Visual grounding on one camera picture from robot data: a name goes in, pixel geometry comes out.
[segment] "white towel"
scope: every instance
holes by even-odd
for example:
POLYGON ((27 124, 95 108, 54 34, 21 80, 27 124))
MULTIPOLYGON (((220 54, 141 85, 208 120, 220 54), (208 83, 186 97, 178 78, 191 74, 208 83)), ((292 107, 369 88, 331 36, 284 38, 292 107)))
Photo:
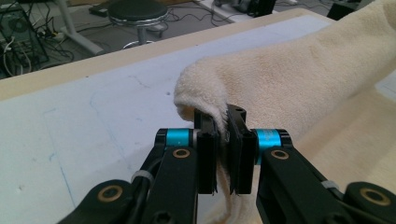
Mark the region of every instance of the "white towel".
MULTIPOLYGON (((376 0, 312 35, 199 60, 182 72, 175 89, 175 105, 183 119, 192 120, 194 108, 212 115, 221 134, 227 126, 226 104, 242 106, 249 128, 286 129, 297 148, 320 171, 322 168, 323 174, 340 178, 343 187, 356 174, 370 179, 367 173, 380 166, 382 153, 396 150, 396 105, 370 89, 393 64, 396 1, 376 0), (373 118, 372 112, 384 118, 373 118), (371 127, 380 131, 362 131, 371 127), (373 149, 376 141, 386 142, 379 147, 391 148, 373 149)), ((381 165, 389 169, 378 178, 381 183, 389 182, 384 180, 392 175, 394 179, 396 167, 381 165)), ((221 167, 218 180, 225 205, 213 210, 206 222, 260 222, 255 209, 257 174, 251 195, 229 196, 227 175, 221 167)), ((396 189, 396 183, 388 187, 396 189)))

